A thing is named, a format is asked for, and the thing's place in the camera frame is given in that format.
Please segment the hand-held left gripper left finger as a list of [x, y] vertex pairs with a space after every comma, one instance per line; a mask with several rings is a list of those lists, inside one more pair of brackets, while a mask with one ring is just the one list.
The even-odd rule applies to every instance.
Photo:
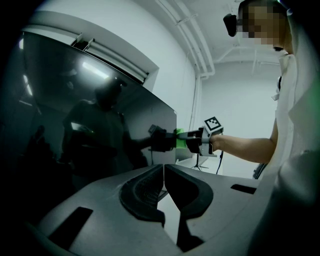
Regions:
[[139, 220], [120, 201], [129, 180], [162, 171], [153, 165], [94, 181], [51, 209], [37, 229], [78, 256], [178, 256], [182, 253], [160, 222]]

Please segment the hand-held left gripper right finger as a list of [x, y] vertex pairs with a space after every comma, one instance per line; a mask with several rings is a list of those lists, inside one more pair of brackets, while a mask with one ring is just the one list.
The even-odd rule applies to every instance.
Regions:
[[254, 232], [247, 207], [260, 180], [164, 166], [164, 185], [180, 211], [176, 244], [166, 253], [247, 253]]

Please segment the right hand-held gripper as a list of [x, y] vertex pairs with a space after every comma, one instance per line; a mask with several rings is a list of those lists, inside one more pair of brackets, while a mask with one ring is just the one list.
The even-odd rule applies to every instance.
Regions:
[[187, 148], [191, 153], [200, 154], [203, 157], [217, 157], [213, 154], [213, 144], [210, 141], [212, 135], [220, 135], [224, 131], [224, 127], [213, 116], [206, 119], [202, 130], [193, 130], [182, 132], [177, 135], [179, 140], [186, 140]]

